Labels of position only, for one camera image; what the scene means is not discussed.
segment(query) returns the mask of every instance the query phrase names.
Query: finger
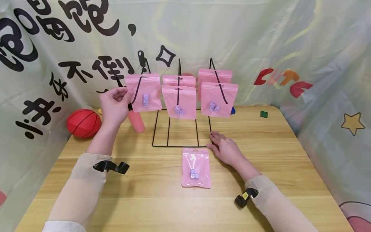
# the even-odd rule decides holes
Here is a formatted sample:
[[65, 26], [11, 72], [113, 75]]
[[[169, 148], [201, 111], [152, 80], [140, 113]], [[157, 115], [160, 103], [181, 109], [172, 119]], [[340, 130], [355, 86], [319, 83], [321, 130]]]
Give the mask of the finger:
[[220, 139], [227, 139], [227, 137], [224, 134], [219, 134]]
[[219, 139], [219, 133], [218, 133], [218, 132], [216, 132], [216, 131], [212, 131], [211, 134], [212, 134], [215, 138]]
[[122, 103], [125, 103], [125, 104], [129, 104], [129, 103], [131, 103], [131, 97], [132, 97], [132, 93], [131, 93], [131, 92], [127, 92], [127, 93], [122, 97], [121, 102], [122, 102]]
[[212, 134], [210, 134], [210, 140], [215, 143], [215, 144], [219, 144], [219, 139], [215, 138]]
[[128, 92], [128, 89], [126, 87], [117, 87], [117, 88], [113, 88], [113, 89], [108, 90], [107, 92], [103, 93], [102, 95], [114, 98], [114, 96], [116, 94], [126, 93], [126, 92]]
[[213, 144], [208, 144], [208, 145], [206, 145], [206, 147], [209, 148], [210, 150], [212, 150], [213, 153], [214, 153], [217, 157], [219, 157], [219, 155], [220, 155], [220, 151], [219, 151], [219, 149], [218, 149], [215, 145], [213, 145]]
[[122, 98], [123, 98], [123, 97], [118, 97], [118, 98], [116, 98], [116, 101], [117, 101], [117, 102], [120, 102], [120, 101], [122, 100]]
[[119, 97], [123, 97], [126, 93], [118, 93], [114, 96], [114, 99], [118, 99]]

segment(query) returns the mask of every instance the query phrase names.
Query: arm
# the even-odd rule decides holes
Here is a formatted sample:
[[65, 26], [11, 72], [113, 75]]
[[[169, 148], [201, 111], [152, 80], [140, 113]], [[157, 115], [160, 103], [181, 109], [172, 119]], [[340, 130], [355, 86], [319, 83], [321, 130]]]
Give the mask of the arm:
[[112, 160], [117, 132], [128, 114], [130, 95], [126, 93], [126, 88], [115, 88], [100, 95], [103, 124], [86, 153], [77, 160], [43, 231], [86, 231], [106, 182], [106, 173], [93, 169], [93, 166], [103, 160]]
[[218, 145], [208, 144], [214, 154], [224, 163], [231, 165], [245, 182], [245, 189], [252, 187], [259, 191], [252, 199], [256, 208], [268, 219], [275, 232], [315, 232], [317, 229], [273, 184], [263, 176], [241, 153], [237, 144], [218, 132], [212, 132], [210, 139]]

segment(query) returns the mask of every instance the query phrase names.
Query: purple dice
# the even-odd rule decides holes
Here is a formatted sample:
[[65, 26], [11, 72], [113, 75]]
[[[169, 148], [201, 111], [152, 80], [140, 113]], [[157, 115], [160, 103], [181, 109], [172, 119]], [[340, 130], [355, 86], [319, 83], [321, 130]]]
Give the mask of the purple dice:
[[209, 111], [213, 111], [214, 110], [214, 107], [215, 107], [215, 102], [210, 102], [210, 105], [209, 105]]
[[177, 105], [175, 107], [175, 113], [176, 113], [176, 115], [184, 115], [185, 111], [182, 108], [180, 108], [180, 106]]
[[191, 179], [192, 180], [198, 180], [198, 173], [196, 173], [196, 171], [194, 169], [191, 169]]
[[143, 94], [143, 107], [148, 107], [148, 101], [150, 99], [149, 94]]

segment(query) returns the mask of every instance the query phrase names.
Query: pink water bottle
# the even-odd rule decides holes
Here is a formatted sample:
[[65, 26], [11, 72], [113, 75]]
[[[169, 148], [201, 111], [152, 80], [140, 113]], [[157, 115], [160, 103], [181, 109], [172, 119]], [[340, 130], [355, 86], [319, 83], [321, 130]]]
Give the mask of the pink water bottle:
[[128, 105], [129, 113], [128, 118], [133, 127], [134, 131], [137, 133], [142, 133], [145, 130], [144, 123], [140, 113], [135, 113], [131, 104]]

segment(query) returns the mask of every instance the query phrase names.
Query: green lego block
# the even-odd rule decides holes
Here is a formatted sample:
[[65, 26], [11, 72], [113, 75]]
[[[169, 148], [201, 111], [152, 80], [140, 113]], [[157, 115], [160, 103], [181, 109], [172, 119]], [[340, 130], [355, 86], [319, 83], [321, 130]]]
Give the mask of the green lego block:
[[268, 112], [260, 111], [260, 117], [268, 118]]

